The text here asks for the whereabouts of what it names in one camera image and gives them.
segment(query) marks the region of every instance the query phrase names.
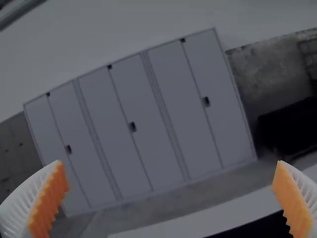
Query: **gray storage cabinet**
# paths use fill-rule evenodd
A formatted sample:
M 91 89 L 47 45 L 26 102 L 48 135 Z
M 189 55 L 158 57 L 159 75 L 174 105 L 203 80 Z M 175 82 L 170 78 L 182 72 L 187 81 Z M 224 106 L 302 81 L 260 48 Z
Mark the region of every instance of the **gray storage cabinet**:
M 63 161 L 67 216 L 256 158 L 215 31 L 140 52 L 25 105 L 44 165 Z
M 215 32 L 187 37 L 183 47 L 223 165 L 252 158 L 243 109 Z
M 140 55 L 113 64 L 110 74 L 153 189 L 181 183 L 183 176 Z
M 79 84 L 121 195 L 129 197 L 151 192 L 108 68 L 81 77 Z
M 220 169 L 220 160 L 180 41 L 148 51 L 191 178 Z
M 69 216 L 90 211 L 91 206 L 65 151 L 48 97 L 44 95 L 27 103 L 25 112 L 42 163 L 47 165 L 57 159 L 63 162 L 70 187 L 63 199 L 65 214 Z

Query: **door handle slot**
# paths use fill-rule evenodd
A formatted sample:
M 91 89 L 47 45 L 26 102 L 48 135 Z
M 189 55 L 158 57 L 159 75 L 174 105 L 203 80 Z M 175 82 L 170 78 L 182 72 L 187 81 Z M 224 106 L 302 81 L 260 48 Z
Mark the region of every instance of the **door handle slot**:
M 130 123 L 129 123 L 129 128 L 130 128 L 130 131 L 131 131 L 132 133 L 134 133 L 134 132 L 137 131 L 137 127 L 136 127 L 136 125 L 135 125 L 134 122 L 130 122 Z
M 209 97 L 203 97 L 202 98 L 203 104 L 206 108 L 210 107 L 210 100 Z
M 72 150 L 71 150 L 70 145 L 66 145 L 66 146 L 65 146 L 65 150 L 66 150 L 66 153 L 67 153 L 68 155 L 71 155 L 71 154 L 73 153 Z

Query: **white wall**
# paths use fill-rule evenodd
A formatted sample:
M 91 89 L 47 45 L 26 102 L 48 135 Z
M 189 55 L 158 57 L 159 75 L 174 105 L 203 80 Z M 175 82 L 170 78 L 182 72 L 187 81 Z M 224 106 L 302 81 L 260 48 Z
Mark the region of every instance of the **white wall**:
M 49 0 L 0 32 L 0 121 L 107 62 L 215 26 L 225 49 L 317 26 L 314 0 Z

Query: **concrete floor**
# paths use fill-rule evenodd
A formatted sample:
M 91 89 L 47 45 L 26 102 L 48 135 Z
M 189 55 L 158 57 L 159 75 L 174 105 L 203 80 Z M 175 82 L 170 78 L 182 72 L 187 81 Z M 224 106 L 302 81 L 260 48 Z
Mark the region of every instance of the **concrete floor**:
M 54 223 L 52 238 L 106 238 L 110 234 L 167 221 L 210 208 L 269 185 L 278 158 L 264 152 L 260 160 L 174 191 L 122 206 Z M 293 165 L 303 170 L 317 163 L 317 152 Z

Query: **locker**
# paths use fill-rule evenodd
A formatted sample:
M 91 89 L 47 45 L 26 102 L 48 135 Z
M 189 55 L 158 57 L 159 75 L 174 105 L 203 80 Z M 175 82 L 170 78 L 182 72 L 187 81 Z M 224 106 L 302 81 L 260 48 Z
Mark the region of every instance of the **locker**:
M 34 142 L 44 165 L 57 159 L 63 162 L 70 188 L 63 199 L 64 211 L 66 214 L 88 211 L 90 206 L 65 152 L 47 96 L 42 96 L 27 103 L 25 112 L 34 136 Z M 26 179 L 26 176 L 26 174 L 25 176 L 24 174 L 17 176 L 17 183 Z
M 191 178 L 220 169 L 206 114 L 179 41 L 148 51 Z
M 23 162 L 25 172 L 35 173 L 42 165 L 24 113 L 12 118 L 9 124 L 14 137 L 15 150 Z
M 117 62 L 109 71 L 153 188 L 183 182 L 141 56 Z
M 128 130 L 107 67 L 81 77 L 79 84 L 122 196 L 150 192 L 147 175 Z
M 14 144 L 9 121 L 0 125 L 0 149 L 11 174 L 18 174 L 25 170 Z
M 114 202 L 103 165 L 96 152 L 73 83 L 53 90 L 48 97 L 65 150 L 92 207 Z
M 225 166 L 253 156 L 243 112 L 213 30 L 186 38 L 183 43 L 190 67 Z

